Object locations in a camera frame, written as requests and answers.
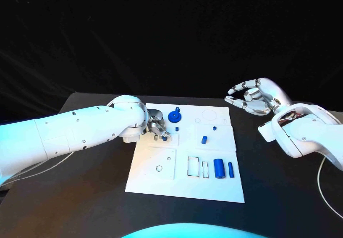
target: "table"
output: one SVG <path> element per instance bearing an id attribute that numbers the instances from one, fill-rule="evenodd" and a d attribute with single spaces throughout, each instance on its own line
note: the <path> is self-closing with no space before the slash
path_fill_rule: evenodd
<path id="1" fill-rule="evenodd" d="M 73 93 L 60 112 L 105 105 L 116 95 Z M 168 223 L 204 223 L 267 237 L 341 237 L 343 220 L 316 189 L 321 155 L 298 159 L 257 133 L 253 116 L 223 99 L 138 96 L 143 103 L 228 107 L 244 204 L 125 193 L 135 143 L 120 138 L 77 151 L 51 170 L 14 183 L 0 206 L 1 237 L 119 237 Z M 45 162 L 47 168 L 64 156 Z M 343 214 L 343 172 L 321 170 L 325 199 Z"/>

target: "robotic hand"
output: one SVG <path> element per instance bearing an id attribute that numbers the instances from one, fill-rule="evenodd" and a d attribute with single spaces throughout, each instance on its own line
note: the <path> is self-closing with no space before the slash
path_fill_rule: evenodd
<path id="1" fill-rule="evenodd" d="M 146 132 L 168 138 L 162 113 L 122 95 L 106 106 L 0 126 L 0 185 L 25 167 L 122 137 L 135 142 Z"/>
<path id="2" fill-rule="evenodd" d="M 275 113 L 270 121 L 257 127 L 266 142 L 276 140 L 293 158 L 314 151 L 321 153 L 343 170 L 343 113 L 328 112 L 316 105 L 295 104 L 267 78 L 237 84 L 227 93 L 230 95 L 243 89 L 249 89 L 244 101 L 231 96 L 226 96 L 224 101 L 254 115 Z"/>

